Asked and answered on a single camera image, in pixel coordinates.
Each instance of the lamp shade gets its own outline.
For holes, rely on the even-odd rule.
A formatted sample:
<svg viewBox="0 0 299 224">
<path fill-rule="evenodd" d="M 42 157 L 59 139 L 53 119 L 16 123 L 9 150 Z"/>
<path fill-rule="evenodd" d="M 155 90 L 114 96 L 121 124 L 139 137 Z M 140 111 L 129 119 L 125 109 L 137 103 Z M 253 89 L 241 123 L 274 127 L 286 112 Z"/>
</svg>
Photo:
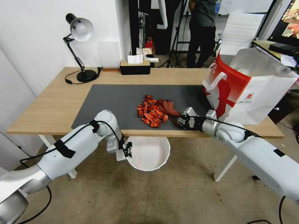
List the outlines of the lamp shade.
<svg viewBox="0 0 299 224">
<path fill-rule="evenodd" d="M 92 23 L 84 18 L 77 18 L 74 14 L 67 14 L 66 20 L 70 24 L 71 35 L 77 41 L 88 40 L 93 33 Z"/>
</svg>

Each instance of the black pants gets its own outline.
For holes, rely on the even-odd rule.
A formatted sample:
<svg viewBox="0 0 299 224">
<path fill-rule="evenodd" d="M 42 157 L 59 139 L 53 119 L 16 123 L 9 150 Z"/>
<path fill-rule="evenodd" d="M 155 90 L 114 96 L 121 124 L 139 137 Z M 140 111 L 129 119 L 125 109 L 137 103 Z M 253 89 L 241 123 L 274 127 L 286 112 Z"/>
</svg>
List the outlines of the black pants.
<svg viewBox="0 0 299 224">
<path fill-rule="evenodd" d="M 189 25 L 191 39 L 187 54 L 187 68 L 201 68 L 215 48 L 215 26 Z M 200 56 L 195 65 L 196 52 L 200 46 Z"/>
</svg>

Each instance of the gray desk mat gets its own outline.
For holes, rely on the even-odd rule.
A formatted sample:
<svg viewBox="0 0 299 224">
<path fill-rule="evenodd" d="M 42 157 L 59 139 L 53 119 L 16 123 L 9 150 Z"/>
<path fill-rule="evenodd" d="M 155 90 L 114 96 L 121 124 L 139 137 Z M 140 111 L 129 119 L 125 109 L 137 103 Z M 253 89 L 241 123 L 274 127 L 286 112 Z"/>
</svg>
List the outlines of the gray desk mat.
<svg viewBox="0 0 299 224">
<path fill-rule="evenodd" d="M 154 130 L 137 115 L 137 106 L 142 104 L 146 94 L 152 95 L 155 100 L 172 100 L 174 108 L 180 113 L 192 107 L 197 115 L 205 116 L 211 106 L 202 89 L 203 86 L 181 85 L 93 85 L 72 128 L 90 122 L 102 110 L 110 110 L 116 116 L 120 129 Z M 157 129 L 180 130 L 170 120 Z"/>
</svg>

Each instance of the wooden desk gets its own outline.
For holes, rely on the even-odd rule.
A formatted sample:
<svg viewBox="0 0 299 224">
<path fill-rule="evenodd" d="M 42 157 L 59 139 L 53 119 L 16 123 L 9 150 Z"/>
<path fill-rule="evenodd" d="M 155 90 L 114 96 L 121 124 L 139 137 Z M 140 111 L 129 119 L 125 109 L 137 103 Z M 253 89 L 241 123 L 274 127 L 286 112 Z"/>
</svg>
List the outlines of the wooden desk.
<svg viewBox="0 0 299 224">
<path fill-rule="evenodd" d="M 280 61 L 280 56 L 282 55 L 281 53 L 278 53 L 276 51 L 271 51 L 269 50 L 270 44 L 275 44 L 276 42 L 273 41 L 268 41 L 268 40 L 255 40 L 254 44 L 260 47 L 262 50 L 266 51 L 273 57 L 275 57 L 277 60 Z"/>
<path fill-rule="evenodd" d="M 55 143 L 52 135 L 65 135 L 71 126 L 93 84 L 149 84 L 149 85 L 201 85 L 210 72 L 203 68 L 151 68 L 149 75 L 121 75 L 120 71 L 102 71 L 99 78 L 85 84 L 67 84 L 64 77 L 78 68 L 64 68 L 48 87 L 34 100 L 30 107 L 7 130 L 9 134 L 38 134 L 47 147 Z M 68 79 L 77 82 L 76 74 Z M 283 133 L 269 117 L 260 125 L 245 128 L 264 138 L 283 138 Z M 122 130 L 126 136 L 209 137 L 199 131 L 187 130 Z M 219 181 L 237 159 L 231 151 L 214 174 Z M 76 177 L 76 170 L 69 175 Z"/>
</svg>

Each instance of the red and white paper bag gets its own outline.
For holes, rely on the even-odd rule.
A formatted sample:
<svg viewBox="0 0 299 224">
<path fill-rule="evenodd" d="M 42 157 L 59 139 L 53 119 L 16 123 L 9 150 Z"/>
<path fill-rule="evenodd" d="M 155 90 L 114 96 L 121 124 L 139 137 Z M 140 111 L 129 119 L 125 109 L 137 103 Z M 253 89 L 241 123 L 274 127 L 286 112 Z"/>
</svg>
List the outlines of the red and white paper bag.
<svg viewBox="0 0 299 224">
<path fill-rule="evenodd" d="M 298 75 L 256 48 L 242 49 L 231 66 L 218 54 L 203 92 L 225 122 L 260 124 Z"/>
</svg>

